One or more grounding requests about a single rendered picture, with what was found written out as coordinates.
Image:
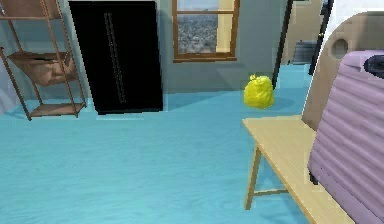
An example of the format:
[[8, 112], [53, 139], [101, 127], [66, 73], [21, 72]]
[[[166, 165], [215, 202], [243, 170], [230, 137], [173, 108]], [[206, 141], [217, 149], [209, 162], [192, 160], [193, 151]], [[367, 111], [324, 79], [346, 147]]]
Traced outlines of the brown wooden shelf rack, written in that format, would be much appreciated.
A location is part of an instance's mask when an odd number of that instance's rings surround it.
[[[12, 35], [18, 48], [16, 52], [27, 51], [24, 51], [21, 46], [21, 42], [18, 38], [13, 22], [15, 20], [44, 21], [47, 25], [50, 39], [54, 47], [53, 53], [56, 54], [57, 59], [59, 60], [62, 72], [64, 72], [64, 63], [60, 59], [60, 52], [68, 52], [75, 62], [68, 32], [64, 23], [64, 18], [58, 0], [0, 0], [0, 21], [1, 20], [5, 20], [9, 25], [9, 28], [12, 32]], [[0, 47], [0, 58], [2, 59], [2, 62], [5, 66], [13, 88], [17, 94], [19, 102], [21, 103], [24, 113], [29, 121], [31, 121], [33, 117], [44, 116], [74, 115], [75, 117], [78, 117], [79, 112], [84, 107], [86, 107], [85, 95], [80, 81], [77, 66], [75, 68], [75, 73], [78, 75], [78, 79], [60, 83], [66, 85], [66, 91], [68, 93], [70, 102], [58, 104], [45, 104], [41, 98], [38, 89], [39, 84], [34, 83], [19, 68], [31, 81], [32, 87], [39, 102], [38, 107], [36, 107], [32, 111], [29, 111], [25, 104], [21, 90], [18, 87], [17, 81], [9, 66], [8, 61], [11, 60], [8, 58], [8, 56], [4, 54], [3, 47]]]

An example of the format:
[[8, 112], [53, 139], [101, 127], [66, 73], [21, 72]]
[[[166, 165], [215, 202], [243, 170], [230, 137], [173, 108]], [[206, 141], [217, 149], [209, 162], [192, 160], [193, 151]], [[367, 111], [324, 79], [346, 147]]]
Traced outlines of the black door frame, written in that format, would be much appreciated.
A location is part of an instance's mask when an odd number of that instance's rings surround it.
[[[274, 66], [274, 71], [273, 71], [273, 76], [272, 76], [273, 88], [276, 88], [276, 85], [277, 85], [277, 78], [278, 78], [278, 74], [279, 74], [282, 54], [283, 54], [283, 50], [284, 50], [284, 44], [285, 44], [286, 35], [287, 35], [289, 22], [290, 22], [290, 18], [291, 18], [293, 3], [294, 3], [294, 0], [287, 0], [287, 3], [286, 3], [284, 20], [283, 20], [283, 25], [281, 28], [279, 45], [278, 45], [278, 50], [277, 50], [277, 55], [276, 55], [276, 60], [275, 60], [275, 66]], [[320, 10], [320, 14], [323, 15], [323, 21], [321, 23], [320, 31], [318, 33], [318, 39], [317, 39], [317, 44], [315, 47], [315, 52], [314, 52], [314, 55], [313, 55], [312, 60], [311, 60], [310, 68], [308, 70], [309, 75], [314, 74], [317, 59], [318, 59], [319, 54], [320, 54], [320, 48], [321, 48], [321, 45], [323, 43], [325, 30], [327, 28], [327, 24], [328, 24], [330, 15], [331, 15], [333, 3], [334, 3], [334, 0], [322, 0], [322, 7]]]

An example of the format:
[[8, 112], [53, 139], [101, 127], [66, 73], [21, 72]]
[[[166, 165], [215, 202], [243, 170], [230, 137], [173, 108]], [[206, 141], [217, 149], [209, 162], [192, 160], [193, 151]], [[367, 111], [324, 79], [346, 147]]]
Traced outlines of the brown basket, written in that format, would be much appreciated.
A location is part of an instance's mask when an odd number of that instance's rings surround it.
[[68, 52], [59, 53], [64, 72], [55, 53], [15, 52], [8, 58], [34, 83], [50, 86], [78, 79], [75, 62]]

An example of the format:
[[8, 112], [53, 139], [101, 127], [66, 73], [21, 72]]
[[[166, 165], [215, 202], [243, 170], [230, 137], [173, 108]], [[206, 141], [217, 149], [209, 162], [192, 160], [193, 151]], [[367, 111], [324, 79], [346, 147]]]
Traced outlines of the brown framed window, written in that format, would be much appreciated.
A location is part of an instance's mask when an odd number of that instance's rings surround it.
[[240, 0], [172, 0], [174, 63], [236, 60]]

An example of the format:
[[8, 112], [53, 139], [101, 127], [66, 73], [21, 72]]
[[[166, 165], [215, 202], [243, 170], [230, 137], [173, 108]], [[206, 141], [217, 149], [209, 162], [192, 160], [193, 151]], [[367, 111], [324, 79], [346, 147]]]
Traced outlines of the pale wooden bench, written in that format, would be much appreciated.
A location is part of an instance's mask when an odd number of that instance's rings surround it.
[[[322, 185], [310, 181], [307, 164], [316, 132], [299, 115], [246, 118], [242, 123], [255, 141], [245, 209], [257, 196], [288, 193], [309, 224], [355, 224]], [[283, 183], [282, 189], [255, 189], [261, 159]]]

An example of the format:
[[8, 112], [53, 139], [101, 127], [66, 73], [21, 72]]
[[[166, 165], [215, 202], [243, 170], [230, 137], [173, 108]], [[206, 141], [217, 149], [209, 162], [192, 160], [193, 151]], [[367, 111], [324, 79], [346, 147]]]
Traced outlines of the black fridge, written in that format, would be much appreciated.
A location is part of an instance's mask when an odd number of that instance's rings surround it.
[[100, 115], [163, 109], [154, 1], [71, 1], [76, 36]]

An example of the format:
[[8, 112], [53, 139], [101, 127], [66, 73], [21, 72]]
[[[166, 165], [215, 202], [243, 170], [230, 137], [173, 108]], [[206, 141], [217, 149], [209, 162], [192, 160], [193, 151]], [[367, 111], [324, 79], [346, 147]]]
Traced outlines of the beige board with round hole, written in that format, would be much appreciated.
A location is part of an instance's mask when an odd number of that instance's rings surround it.
[[384, 11], [358, 13], [324, 37], [307, 94], [302, 120], [317, 130], [339, 64], [346, 53], [384, 49]]

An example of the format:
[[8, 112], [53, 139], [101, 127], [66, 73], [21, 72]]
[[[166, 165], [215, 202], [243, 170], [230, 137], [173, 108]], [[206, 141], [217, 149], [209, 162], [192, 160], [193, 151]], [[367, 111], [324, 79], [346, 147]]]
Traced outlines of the yellow rubbish bag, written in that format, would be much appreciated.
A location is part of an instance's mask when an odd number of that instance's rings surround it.
[[272, 81], [268, 76], [252, 74], [244, 88], [244, 103], [249, 107], [265, 109], [274, 104]]

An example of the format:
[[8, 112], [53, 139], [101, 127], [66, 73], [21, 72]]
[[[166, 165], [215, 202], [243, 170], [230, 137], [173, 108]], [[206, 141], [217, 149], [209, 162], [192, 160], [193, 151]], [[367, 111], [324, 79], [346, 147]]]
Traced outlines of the purple ribbed suitcase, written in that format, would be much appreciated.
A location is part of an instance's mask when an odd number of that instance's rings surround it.
[[384, 50], [343, 57], [308, 170], [355, 224], [384, 224]]

